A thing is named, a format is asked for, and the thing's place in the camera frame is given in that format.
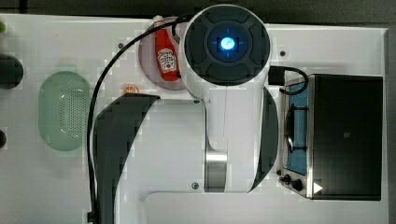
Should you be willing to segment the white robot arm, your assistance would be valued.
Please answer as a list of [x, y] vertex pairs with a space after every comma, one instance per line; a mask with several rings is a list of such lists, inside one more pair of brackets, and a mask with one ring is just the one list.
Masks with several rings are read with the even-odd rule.
[[274, 164], [266, 24], [240, 6], [207, 7], [178, 49], [190, 99], [125, 93], [96, 118], [98, 224], [147, 224], [151, 193], [248, 193]]

